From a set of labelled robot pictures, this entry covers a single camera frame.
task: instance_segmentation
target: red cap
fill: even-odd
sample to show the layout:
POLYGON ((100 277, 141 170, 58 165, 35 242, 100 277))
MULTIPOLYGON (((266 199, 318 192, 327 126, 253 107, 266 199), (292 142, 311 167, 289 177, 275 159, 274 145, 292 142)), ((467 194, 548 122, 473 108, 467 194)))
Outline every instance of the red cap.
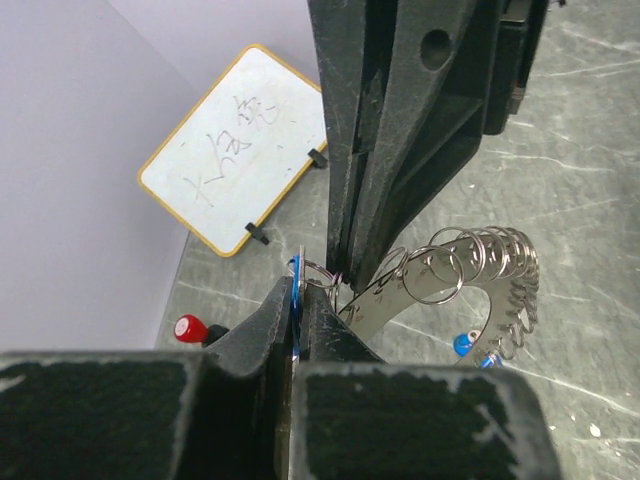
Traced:
POLYGON ((187 314, 178 319, 173 334, 179 342, 202 343, 209 336, 209 330, 199 318, 187 314))

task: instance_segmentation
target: black clip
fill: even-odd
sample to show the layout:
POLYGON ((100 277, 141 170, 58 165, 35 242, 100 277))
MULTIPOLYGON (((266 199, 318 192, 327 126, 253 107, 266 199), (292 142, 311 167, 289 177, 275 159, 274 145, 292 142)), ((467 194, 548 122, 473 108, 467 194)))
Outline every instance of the black clip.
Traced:
POLYGON ((322 155, 315 148, 312 148, 311 150, 309 150, 308 155, 309 157, 311 157, 311 160, 313 160, 314 168, 317 168, 319 170, 324 170, 329 165, 329 160, 327 160, 327 157, 322 155))
POLYGON ((265 245, 269 245, 269 239, 260 227, 257 227, 253 223, 249 222, 244 228, 251 234, 253 238, 264 243, 265 245))

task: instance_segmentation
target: gray wall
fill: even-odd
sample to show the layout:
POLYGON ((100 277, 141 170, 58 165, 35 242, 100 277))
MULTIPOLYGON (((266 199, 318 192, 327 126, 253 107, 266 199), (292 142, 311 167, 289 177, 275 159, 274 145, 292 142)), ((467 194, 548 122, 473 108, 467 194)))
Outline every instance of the gray wall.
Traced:
POLYGON ((153 346, 186 231, 135 174, 254 42, 317 79, 304 0, 0 2, 0 350, 153 346))

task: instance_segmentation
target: screw hole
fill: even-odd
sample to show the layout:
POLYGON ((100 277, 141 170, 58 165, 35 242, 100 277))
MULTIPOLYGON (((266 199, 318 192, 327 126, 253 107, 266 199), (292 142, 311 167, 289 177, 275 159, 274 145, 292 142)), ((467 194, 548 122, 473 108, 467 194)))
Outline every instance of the screw hole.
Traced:
POLYGON ((420 58, 429 70, 438 70, 451 56, 451 39, 444 30, 431 30, 422 39, 420 58))

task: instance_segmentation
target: handwriting on whiteboard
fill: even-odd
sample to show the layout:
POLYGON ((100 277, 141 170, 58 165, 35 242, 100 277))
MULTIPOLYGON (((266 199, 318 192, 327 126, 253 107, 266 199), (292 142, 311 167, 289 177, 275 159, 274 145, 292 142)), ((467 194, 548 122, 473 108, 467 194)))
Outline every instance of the handwriting on whiteboard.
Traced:
POLYGON ((265 105, 258 97, 248 100, 233 96, 236 109, 237 125, 233 128, 225 128, 219 132, 206 134, 206 140, 210 146, 212 174, 204 177, 198 176, 197 181, 192 178, 184 178, 184 181, 194 189, 194 202, 204 202, 213 208, 209 196, 214 189, 221 185, 233 169, 239 169, 245 153, 251 152, 253 144, 248 141, 255 130, 268 128, 278 121, 280 108, 278 105, 265 105))

